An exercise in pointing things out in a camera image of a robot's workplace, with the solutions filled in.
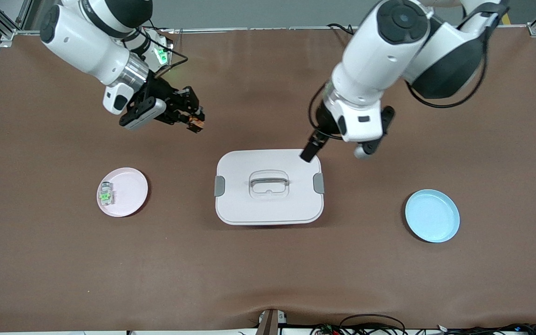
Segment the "brown table mat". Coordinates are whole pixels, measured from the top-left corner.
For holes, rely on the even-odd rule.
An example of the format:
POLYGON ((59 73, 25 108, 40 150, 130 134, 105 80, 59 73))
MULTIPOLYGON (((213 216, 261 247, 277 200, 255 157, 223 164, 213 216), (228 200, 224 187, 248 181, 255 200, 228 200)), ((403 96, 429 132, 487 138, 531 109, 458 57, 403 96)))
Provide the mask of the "brown table mat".
POLYGON ((501 27, 482 87, 457 108, 387 90, 389 133, 366 161, 319 153, 325 207, 314 222, 227 225, 214 207, 221 157, 302 148, 307 107, 340 58, 332 30, 185 34, 207 115, 199 134, 138 131, 102 107, 103 86, 19 36, 0 50, 0 332, 248 328, 265 309, 291 323, 383 314, 410 328, 536 323, 536 38, 501 27), (96 203, 109 172, 147 179, 147 200, 114 218, 96 203), (460 228, 418 238, 404 207, 448 195, 460 228))

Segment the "grey metal bracket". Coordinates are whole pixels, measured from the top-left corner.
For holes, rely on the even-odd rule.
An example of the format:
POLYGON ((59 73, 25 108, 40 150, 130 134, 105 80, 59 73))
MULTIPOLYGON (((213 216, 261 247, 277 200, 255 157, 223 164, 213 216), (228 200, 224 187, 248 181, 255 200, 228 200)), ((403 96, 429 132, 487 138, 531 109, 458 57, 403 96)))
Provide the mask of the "grey metal bracket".
POLYGON ((283 335, 283 327, 287 325, 287 314, 283 310, 264 310, 260 314, 259 322, 255 335, 283 335))

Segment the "white box lid grey clips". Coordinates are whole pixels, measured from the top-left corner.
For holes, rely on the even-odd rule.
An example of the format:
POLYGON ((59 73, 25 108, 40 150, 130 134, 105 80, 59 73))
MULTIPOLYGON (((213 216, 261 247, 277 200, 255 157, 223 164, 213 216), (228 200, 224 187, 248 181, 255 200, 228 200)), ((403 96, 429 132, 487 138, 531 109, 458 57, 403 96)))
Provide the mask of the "white box lid grey clips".
POLYGON ((215 211, 233 226, 311 223, 325 207, 319 157, 300 149, 230 151, 217 163, 215 211))

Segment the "pink round plate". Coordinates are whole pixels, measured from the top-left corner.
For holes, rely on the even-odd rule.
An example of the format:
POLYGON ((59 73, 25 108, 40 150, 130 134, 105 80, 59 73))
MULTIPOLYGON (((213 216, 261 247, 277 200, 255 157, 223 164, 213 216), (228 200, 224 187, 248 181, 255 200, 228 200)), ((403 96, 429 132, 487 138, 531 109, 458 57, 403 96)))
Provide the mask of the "pink round plate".
POLYGON ((147 200, 149 191, 146 176, 132 167, 121 167, 109 172, 96 188, 96 203, 108 216, 123 218, 135 214, 147 200), (100 184, 109 181, 113 185, 114 203, 102 206, 98 200, 100 184))

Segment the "light blue round plate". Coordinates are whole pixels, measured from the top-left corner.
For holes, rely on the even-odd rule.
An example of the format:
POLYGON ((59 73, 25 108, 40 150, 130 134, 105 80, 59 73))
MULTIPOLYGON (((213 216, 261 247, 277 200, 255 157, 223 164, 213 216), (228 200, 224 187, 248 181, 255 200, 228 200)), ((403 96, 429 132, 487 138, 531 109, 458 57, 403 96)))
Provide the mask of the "light blue round plate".
POLYGON ((421 189, 406 201, 404 217, 410 230, 426 242, 447 242, 460 228, 455 202, 436 189, 421 189))

